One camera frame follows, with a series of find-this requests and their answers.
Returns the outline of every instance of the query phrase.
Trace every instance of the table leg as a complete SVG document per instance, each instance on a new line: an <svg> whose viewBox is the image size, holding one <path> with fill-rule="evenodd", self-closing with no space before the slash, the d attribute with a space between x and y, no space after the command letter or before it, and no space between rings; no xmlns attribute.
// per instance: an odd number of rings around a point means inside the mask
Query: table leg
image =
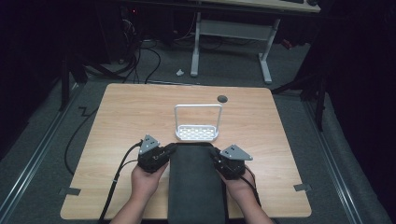
<svg viewBox="0 0 396 224"><path fill-rule="evenodd" d="M259 54L259 60L260 60L260 65L262 66L262 75L264 76L265 84L272 83L271 74L270 74L270 71L268 69L268 64L267 64L267 57L270 52L271 46L274 42L274 38L275 38L277 27L279 26L279 23L280 23L280 19L275 20L274 25L271 29L270 34L269 34L264 53Z"/></svg>
<svg viewBox="0 0 396 224"><path fill-rule="evenodd" d="M192 62L191 62L192 77L198 76L200 33L201 33L201 12L197 12L197 22L195 25L195 44L194 44L194 52L192 53Z"/></svg>

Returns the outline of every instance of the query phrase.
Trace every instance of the person's left hand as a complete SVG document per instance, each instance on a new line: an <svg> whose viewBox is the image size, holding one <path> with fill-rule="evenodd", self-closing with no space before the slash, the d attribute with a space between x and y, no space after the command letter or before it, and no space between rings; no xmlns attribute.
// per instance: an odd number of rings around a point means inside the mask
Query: person's left hand
<svg viewBox="0 0 396 224"><path fill-rule="evenodd" d="M168 166L168 162L153 174L145 172L136 165L131 174L132 194L131 199L140 202L147 202L158 188L163 172Z"/></svg>

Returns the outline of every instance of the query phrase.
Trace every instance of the small black circle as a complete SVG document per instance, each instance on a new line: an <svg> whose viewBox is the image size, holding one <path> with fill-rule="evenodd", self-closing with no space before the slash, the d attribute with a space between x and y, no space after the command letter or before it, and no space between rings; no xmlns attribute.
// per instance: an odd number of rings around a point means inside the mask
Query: small black circle
<svg viewBox="0 0 396 224"><path fill-rule="evenodd" d="M228 98L225 95L220 95L220 96L218 96L218 101L220 103L226 103L228 101Z"/></svg>

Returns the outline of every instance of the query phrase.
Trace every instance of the wire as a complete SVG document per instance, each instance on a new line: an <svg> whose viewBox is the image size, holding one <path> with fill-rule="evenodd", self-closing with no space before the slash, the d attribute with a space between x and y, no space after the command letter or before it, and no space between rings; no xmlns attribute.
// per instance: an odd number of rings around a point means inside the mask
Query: wire
<svg viewBox="0 0 396 224"><path fill-rule="evenodd" d="M128 161L127 163L125 163L126 158L128 157L129 153L131 153L131 151L132 151L134 148L136 148L136 147L141 147L141 146L142 146L142 143L143 143L143 140L140 140L140 142L134 144L134 145L133 145L131 148L129 148L128 151L125 153L125 155L124 155L124 157L123 157L123 159L122 159L122 161L121 161L121 163L120 163L119 169L117 170L116 175L114 176L113 183L111 184L110 191L108 192L108 196L107 196L107 200L106 200L106 203L105 203L105 207L103 208L102 214L101 214L100 217L99 217L99 223L105 223L105 214L106 214L106 212L107 212L108 206L110 205L111 198L113 197L114 190L116 189L117 181L119 180L119 177L120 177L120 172L121 172L122 168L124 167L124 165L126 165L126 164L129 163L129 161Z"/></svg>
<svg viewBox="0 0 396 224"><path fill-rule="evenodd" d="M206 39L214 39L214 40L216 40L216 38L214 37L214 36L208 36ZM222 46L222 44L223 44L223 38L222 37L220 37L219 38L219 43L218 43L218 45L217 46L215 46L214 48L204 48L203 46L202 46L202 44L200 44L200 48L201 49L207 49L207 50L213 50L213 49L218 49L219 47L221 47Z"/></svg>
<svg viewBox="0 0 396 224"><path fill-rule="evenodd" d="M158 67L160 67L161 56L160 56L159 53L157 53L157 52L156 52L155 50L153 50L153 49L146 49L146 50L149 50L149 51L155 53L155 54L158 56L158 64L157 64L157 66L156 66L156 67L154 68L154 70L153 70L150 74L148 74L148 76L146 77L145 84L148 84L148 81L149 81L149 78L151 77L151 75L152 75L155 71L157 71Z"/></svg>
<svg viewBox="0 0 396 224"><path fill-rule="evenodd" d="M139 47L139 57L137 58L136 67L134 68L134 83L135 83L136 80L137 80L137 84L140 83L139 75L137 74L137 65L138 65L139 62L140 62L140 56L141 56L141 55L142 55L142 46Z"/></svg>
<svg viewBox="0 0 396 224"><path fill-rule="evenodd" d="M131 71L128 73L128 75L126 75L126 77L124 78L124 80L122 81L122 83L125 83L128 80L128 77L132 74L132 72L137 69L137 65L139 64L139 60L140 60L140 46L139 46L139 57L138 59L136 59L136 57L134 57L134 67L131 68Z"/></svg>
<svg viewBox="0 0 396 224"><path fill-rule="evenodd" d="M134 28L134 25L130 21L128 21L128 20L122 20L122 21L127 22L127 24L129 25L129 29L131 28L131 26ZM142 35L142 30L138 29L138 31L136 31L135 29L133 29L131 39L126 33L124 33L124 34L125 34L125 37L127 38L127 42L128 42L127 50L125 52L124 58L128 58L128 56L130 54L132 54L132 55L131 55L131 58L130 58L128 64L125 67L121 68L120 70L111 72L116 76L119 74L122 74L124 72L127 72L130 69L134 69L134 67L136 67L136 63L135 63L136 59L134 56L134 51L138 48L138 45L140 45L140 42L138 40L140 39L140 36ZM87 73L94 75L94 76L102 76L103 75L103 73L92 71L90 68L88 68L86 66L84 66L84 69Z"/></svg>
<svg viewBox="0 0 396 224"><path fill-rule="evenodd" d="M254 44L259 42L258 40L254 40L254 39L248 39L248 40L244 40L244 42L239 43L237 41L237 38L225 38L223 39L224 43L226 44L230 44L230 45L237 45L237 46L245 46L245 45L249 45L249 44Z"/></svg>
<svg viewBox="0 0 396 224"><path fill-rule="evenodd" d="M129 163L131 163L131 162L134 162L134 161L137 161L137 160L132 160L132 161L127 161L127 162L125 162L125 163L122 165L122 168L123 168L125 165L127 165L127 164L129 164Z"/></svg>
<svg viewBox="0 0 396 224"><path fill-rule="evenodd" d="M74 131L73 135L70 137L69 142L67 143L66 149L64 151L64 165L66 166L67 171L70 173L70 175L74 175L74 172L72 171L72 169L70 168L70 165L67 162L67 152L70 148L70 145L73 141L73 139L75 138L75 136L77 135L78 131L81 129L82 125L85 124L85 122L87 122L87 120L92 117L92 115L94 115L97 111L98 111L99 107L97 107L95 110L93 110L91 112L90 115L86 116L86 118L79 124L79 126L77 127L77 129Z"/></svg>
<svg viewBox="0 0 396 224"><path fill-rule="evenodd" d="M153 45L153 46L144 47L143 49L153 49L153 48L157 47L157 45L158 45L158 41L155 40L155 39L143 40L143 42L154 42L154 45Z"/></svg>
<svg viewBox="0 0 396 224"><path fill-rule="evenodd" d="M253 190L253 194L254 194L254 197L256 198L257 203L259 204L259 206L262 206L262 203L260 202L260 198L259 198L259 193L257 192L257 188L256 188L256 178L254 177L254 174L251 172L250 169L248 169L247 166L245 166L245 168L250 172L251 176L253 176L254 186L248 180L246 180L243 176L240 176L240 178L250 186L250 188Z"/></svg>
<svg viewBox="0 0 396 224"><path fill-rule="evenodd" d="M190 38L192 38L192 37L194 37L194 35L191 35L191 36L188 36L188 37L186 37L186 38L184 38L184 39L182 39L182 40L178 40L177 42L174 42L176 45L179 45L179 46L182 46L182 47L189 47L189 46L192 46L192 45L194 45L194 41L193 40L189 40ZM187 42L187 40L188 41L190 41L190 43L188 43L188 44L180 44L180 42Z"/></svg>
<svg viewBox="0 0 396 224"><path fill-rule="evenodd" d="M197 13L195 12L195 13L194 13L194 16L192 17L192 22L191 22L191 26L190 26L189 31L188 31L183 37L178 38L178 39L175 39L174 41L183 40L183 39L190 38L190 37L193 36L193 35L189 35L189 34L191 33L192 27L194 26L194 22L195 22L196 16L197 16Z"/></svg>

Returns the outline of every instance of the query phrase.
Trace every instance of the wooden table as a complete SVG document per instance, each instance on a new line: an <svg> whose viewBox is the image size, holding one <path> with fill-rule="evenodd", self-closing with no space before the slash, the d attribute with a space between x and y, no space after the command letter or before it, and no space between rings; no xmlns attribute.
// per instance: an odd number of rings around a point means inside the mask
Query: wooden table
<svg viewBox="0 0 396 224"><path fill-rule="evenodd" d="M290 146L276 110L274 99L264 88L108 85L86 146L82 152L71 188L78 196L67 195L61 216L64 219L99 218L112 179L125 152L147 133L162 143L177 142L174 106L179 104L219 104L225 95L219 137L212 143L224 149L236 144L253 156L247 165L256 175L264 210L270 217L308 217L311 208L304 191ZM137 149L129 160L137 158ZM114 217L131 192L130 173L134 164L124 167L106 218ZM167 218L169 167L148 203L144 218ZM230 217L242 214L229 199Z"/></svg>

